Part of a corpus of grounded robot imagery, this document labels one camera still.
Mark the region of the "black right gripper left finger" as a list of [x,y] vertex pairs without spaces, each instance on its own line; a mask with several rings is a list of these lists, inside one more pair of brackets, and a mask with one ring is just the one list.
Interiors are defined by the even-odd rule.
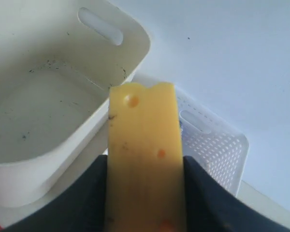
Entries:
[[63,193],[5,232],[102,232],[107,156],[99,155]]

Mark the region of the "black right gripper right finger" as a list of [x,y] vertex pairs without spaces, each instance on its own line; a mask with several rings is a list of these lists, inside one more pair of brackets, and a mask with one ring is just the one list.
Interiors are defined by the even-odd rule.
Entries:
[[236,199],[193,157],[183,162],[189,232],[289,232]]

